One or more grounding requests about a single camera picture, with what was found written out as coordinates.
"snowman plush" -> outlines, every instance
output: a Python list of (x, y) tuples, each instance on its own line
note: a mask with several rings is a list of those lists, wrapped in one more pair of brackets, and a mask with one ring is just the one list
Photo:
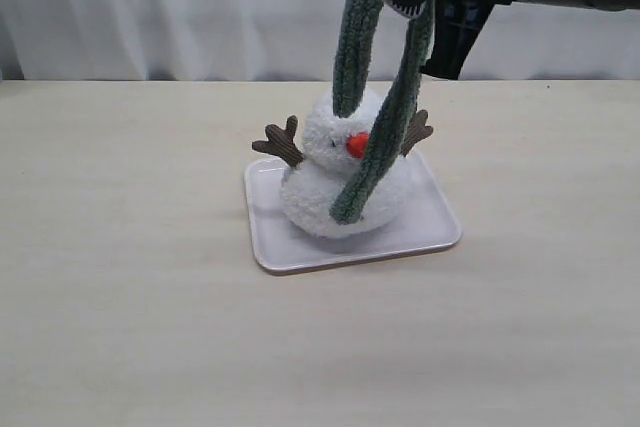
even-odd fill
[(383, 99), (367, 87), (355, 112), (339, 118), (333, 113), (331, 92), (327, 92), (306, 119), (302, 151), (294, 143), (298, 127), (295, 116), (287, 119), (285, 129), (268, 125), (268, 140), (252, 144), (253, 150), (278, 156), (287, 163), (280, 199), (284, 214), (293, 224), (313, 236), (340, 239), (378, 229), (407, 207), (413, 183), (406, 156), (415, 144), (433, 133), (433, 128), (425, 125), (425, 110), (413, 115), (400, 155), (376, 185), (360, 220), (343, 225), (330, 215), (337, 196), (360, 167), (382, 103)]

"green knitted scarf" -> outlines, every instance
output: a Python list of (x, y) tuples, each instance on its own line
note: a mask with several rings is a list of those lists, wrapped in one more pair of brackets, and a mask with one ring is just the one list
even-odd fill
[[(345, 2), (333, 74), (333, 112), (338, 117), (351, 116), (360, 105), (383, 6), (381, 0)], [(432, 14), (430, 0), (424, 13), (409, 21), (400, 68), (374, 123), (360, 168), (331, 208), (331, 216), (339, 224), (358, 222), (369, 196), (400, 154), (409, 120), (416, 112), (420, 67), (431, 41)]]

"light wood surface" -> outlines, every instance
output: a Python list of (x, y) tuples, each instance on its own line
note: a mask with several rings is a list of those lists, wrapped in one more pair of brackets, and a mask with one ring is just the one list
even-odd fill
[(639, 425), (640, 82), (425, 82), (460, 244), (272, 277), (250, 143), (327, 88), (0, 83), (1, 426)]

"snowman body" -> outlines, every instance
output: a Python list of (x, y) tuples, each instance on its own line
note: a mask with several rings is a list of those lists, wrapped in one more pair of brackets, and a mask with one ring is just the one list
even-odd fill
[(307, 233), (339, 239), (369, 232), (388, 224), (406, 208), (412, 172), (407, 159), (399, 155), (371, 193), (360, 221), (341, 225), (330, 215), (336, 198), (360, 166), (382, 102), (367, 88), (356, 112), (338, 118), (328, 92), (307, 117), (302, 136), (305, 160), (285, 172), (280, 189), (284, 214)]

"white fluffy snowman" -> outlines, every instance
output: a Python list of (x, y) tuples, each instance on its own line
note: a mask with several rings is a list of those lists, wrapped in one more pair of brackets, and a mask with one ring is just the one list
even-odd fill
[(302, 134), (303, 152), (293, 143), (297, 119), (289, 117), (285, 130), (267, 126), (269, 141), (253, 143), (256, 151), (277, 155), (287, 164), (280, 189), (284, 214), (307, 233), (331, 239), (369, 232), (395, 219), (411, 197), (412, 172), (405, 158), (418, 141), (433, 132), (425, 126), (426, 111), (410, 123), (402, 155), (379, 181), (363, 209), (360, 221), (341, 225), (330, 215), (331, 206), (358, 171), (367, 140), (383, 99), (370, 88), (353, 115), (333, 114), (331, 92), (322, 96), (311, 110)]

